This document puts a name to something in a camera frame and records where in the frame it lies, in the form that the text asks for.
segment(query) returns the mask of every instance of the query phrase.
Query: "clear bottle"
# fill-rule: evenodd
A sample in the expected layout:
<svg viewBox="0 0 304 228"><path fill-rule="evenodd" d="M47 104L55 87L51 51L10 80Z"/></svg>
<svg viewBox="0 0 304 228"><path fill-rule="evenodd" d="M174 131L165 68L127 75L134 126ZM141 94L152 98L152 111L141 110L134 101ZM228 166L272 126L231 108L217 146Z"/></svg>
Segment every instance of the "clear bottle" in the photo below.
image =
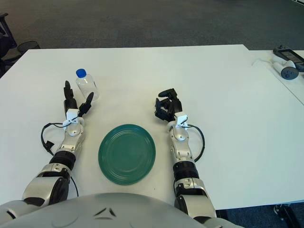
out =
<svg viewBox="0 0 304 228"><path fill-rule="evenodd" d="M76 83L84 98L87 99L87 96L89 96L91 92L94 92L93 101L97 100L99 98L99 92L93 77L87 74L84 69L78 69L76 74L78 77Z"/></svg>

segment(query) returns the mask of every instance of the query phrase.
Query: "gray carpet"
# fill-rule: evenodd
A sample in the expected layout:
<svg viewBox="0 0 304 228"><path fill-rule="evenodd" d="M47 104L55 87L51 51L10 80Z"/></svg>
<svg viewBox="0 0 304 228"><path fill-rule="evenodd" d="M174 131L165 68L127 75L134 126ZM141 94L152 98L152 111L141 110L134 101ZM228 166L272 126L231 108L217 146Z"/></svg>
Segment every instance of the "gray carpet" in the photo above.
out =
<svg viewBox="0 0 304 228"><path fill-rule="evenodd" d="M0 0L18 44L119 48L284 44L304 49L304 6L291 0ZM294 204L304 227L304 204ZM286 228L272 206L227 210L248 228Z"/></svg>

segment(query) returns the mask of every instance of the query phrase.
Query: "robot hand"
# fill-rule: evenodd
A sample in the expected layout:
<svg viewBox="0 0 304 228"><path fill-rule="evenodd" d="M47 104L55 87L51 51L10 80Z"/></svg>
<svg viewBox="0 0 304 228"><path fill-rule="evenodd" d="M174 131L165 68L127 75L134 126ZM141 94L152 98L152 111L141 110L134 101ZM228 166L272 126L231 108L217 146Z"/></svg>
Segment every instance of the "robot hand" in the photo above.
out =
<svg viewBox="0 0 304 228"><path fill-rule="evenodd" d="M181 102L177 98L175 90L169 89L159 93L159 97L165 96L168 98L162 101L156 99L155 115L169 122L167 128L172 142L170 152L175 178L176 199L174 206L197 220L202 217L215 218L215 209L203 181L199 178L188 144L189 135L186 130L193 125L187 124L188 117L182 111Z"/></svg>
<svg viewBox="0 0 304 228"><path fill-rule="evenodd" d="M60 128L65 130L65 138L55 154L53 154L51 147L54 144L49 141L44 142L43 131L51 125L57 126L60 123L48 123L44 126L41 133L41 141L44 148L54 156L49 164L44 166L39 174L28 184L22 200L8 202L1 206L1 223L67 199L71 171L80 152L81 143L85 138L85 122L82 116L90 109L94 94L93 92L90 93L86 102L81 104L78 109L73 90L68 81L66 81L64 93L66 97L64 101L66 120Z"/></svg>

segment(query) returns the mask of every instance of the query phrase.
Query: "black cable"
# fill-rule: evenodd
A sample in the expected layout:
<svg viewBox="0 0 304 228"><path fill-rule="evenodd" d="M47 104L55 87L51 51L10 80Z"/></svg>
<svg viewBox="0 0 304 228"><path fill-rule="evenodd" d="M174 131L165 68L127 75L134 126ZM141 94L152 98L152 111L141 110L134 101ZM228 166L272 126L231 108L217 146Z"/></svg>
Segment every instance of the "black cable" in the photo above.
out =
<svg viewBox="0 0 304 228"><path fill-rule="evenodd" d="M175 197L176 197L176 191L175 191L175 180L173 181L173 190L174 190L174 195L175 195Z"/></svg>
<svg viewBox="0 0 304 228"><path fill-rule="evenodd" d="M57 124L61 124L61 125L62 125L62 123L48 123L48 124L46 124L46 125L42 128L41 136L40 136L42 145L43 145L43 147L46 149L46 151L47 151L48 153L50 153L52 156L54 156L54 154L53 154L53 152L51 151L51 147L52 147L54 144L53 144L52 142L50 142L50 141L47 141L47 143L44 142L44 139L43 139L43 132L44 132L44 130L47 129L47 128L48 128L49 126L51 126L51 125L53 125L53 126L55 126L55 127L58 127L58 128L64 128L64 127L69 126L71 123L72 123L72 122L70 122L69 124L67 124L67 125L65 125L65 126L57 126ZM75 184L75 181L74 181L74 179L72 178L72 176L71 176L71 180L72 180L72 182L74 183L74 186L75 186L75 189L76 189L76 192L77 192L77 197L79 197L78 188L77 188L77 186L76 186L76 184Z"/></svg>
<svg viewBox="0 0 304 228"><path fill-rule="evenodd" d="M79 197L78 188L77 188L77 186L76 186L76 184L75 184L75 181L74 181L73 177L71 177L71 180L72 180L72 182L74 183L74 186L75 186L75 189L76 189L76 192L77 192L77 197Z"/></svg>
<svg viewBox="0 0 304 228"><path fill-rule="evenodd" d="M203 132L197 126L189 124L188 127L183 127L183 128L191 128L191 127L194 127L196 130L199 131L201 139L202 139L202 142L203 142L203 147L201 148L201 151L200 151L199 155L197 156L196 159L194 159L194 161L197 162L201 158L201 156L203 155L204 150L205 150L205 137L204 137Z"/></svg>

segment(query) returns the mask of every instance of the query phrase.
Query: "robot forearm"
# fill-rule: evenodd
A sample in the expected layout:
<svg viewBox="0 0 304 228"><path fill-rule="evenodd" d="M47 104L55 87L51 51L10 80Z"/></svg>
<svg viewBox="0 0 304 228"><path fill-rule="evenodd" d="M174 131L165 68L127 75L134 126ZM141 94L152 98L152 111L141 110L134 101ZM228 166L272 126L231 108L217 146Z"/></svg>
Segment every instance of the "robot forearm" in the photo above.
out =
<svg viewBox="0 0 304 228"><path fill-rule="evenodd" d="M189 135L185 127L176 127L177 121L168 123L172 140L174 206L192 218L216 218L215 209L209 199L203 181L195 167L194 158L188 145Z"/></svg>

